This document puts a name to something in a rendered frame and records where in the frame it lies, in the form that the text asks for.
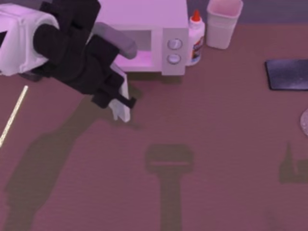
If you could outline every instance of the plastic cup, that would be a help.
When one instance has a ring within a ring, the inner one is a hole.
[[[207,6],[207,46],[229,47],[243,5],[242,0],[210,0]]]

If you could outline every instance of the tabletop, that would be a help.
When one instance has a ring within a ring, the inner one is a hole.
[[[308,158],[308,93],[270,91],[264,68],[307,58],[307,38],[308,25],[239,25],[182,78],[131,74],[128,124],[54,79],[1,77],[0,129],[29,86],[0,149],[1,231],[156,231],[163,216],[183,231],[307,231],[308,185],[281,184],[279,168],[288,146]],[[171,152],[191,171],[146,168]]]

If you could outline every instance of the microwave window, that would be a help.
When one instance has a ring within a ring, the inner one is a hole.
[[[136,42],[139,51],[151,51],[151,30],[124,30],[122,32]]]

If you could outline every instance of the white robot link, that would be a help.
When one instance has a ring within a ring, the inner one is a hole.
[[[115,71],[120,54],[137,55],[136,43],[110,26],[95,23],[97,0],[53,0],[39,10],[0,4],[0,71],[53,77],[106,108],[117,99],[133,108],[136,99],[121,93],[124,78]]]

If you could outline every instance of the white stick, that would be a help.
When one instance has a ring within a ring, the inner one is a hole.
[[[12,114],[11,114],[11,116],[10,116],[10,118],[9,118],[5,128],[4,128],[4,130],[3,130],[3,133],[2,133],[2,135],[0,137],[0,148],[3,145],[4,139],[5,139],[6,135],[8,134],[8,131],[9,131],[9,129],[10,129],[14,119],[15,119],[15,116],[16,116],[16,114],[18,112],[18,109],[19,109],[21,103],[23,102],[23,99],[24,99],[24,97],[26,95],[27,90],[28,90],[28,86],[24,86],[24,89],[21,92],[21,94],[20,94],[20,96],[19,96],[19,98],[17,100],[17,103],[15,105],[15,108],[14,108],[14,110],[13,110],[13,112],[12,112]]]

